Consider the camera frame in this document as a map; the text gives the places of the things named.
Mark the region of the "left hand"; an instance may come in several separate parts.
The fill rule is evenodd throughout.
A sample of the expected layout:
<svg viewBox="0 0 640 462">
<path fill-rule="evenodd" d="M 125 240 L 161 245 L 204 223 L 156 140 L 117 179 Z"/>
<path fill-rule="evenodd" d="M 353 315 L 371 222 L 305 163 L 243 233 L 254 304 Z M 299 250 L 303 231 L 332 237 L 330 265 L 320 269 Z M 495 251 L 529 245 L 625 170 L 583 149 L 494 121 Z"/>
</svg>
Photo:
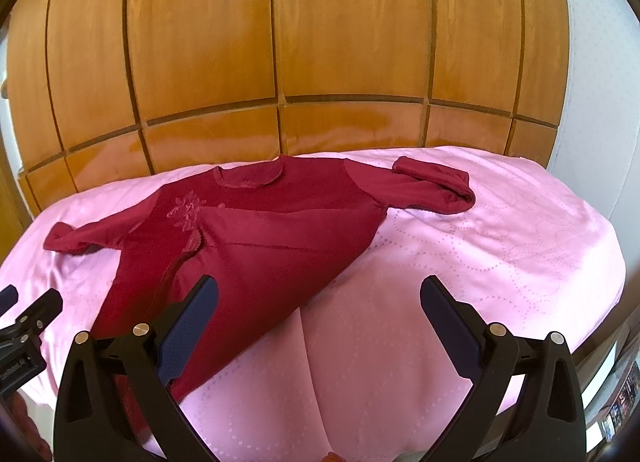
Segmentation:
<svg viewBox="0 0 640 462">
<path fill-rule="evenodd" d="M 27 404 L 20 393 L 12 394 L 6 401 L 10 415 L 18 429 L 32 446 L 47 462 L 52 461 L 52 452 L 49 444 L 41 437 L 37 425 L 28 414 Z"/>
</svg>

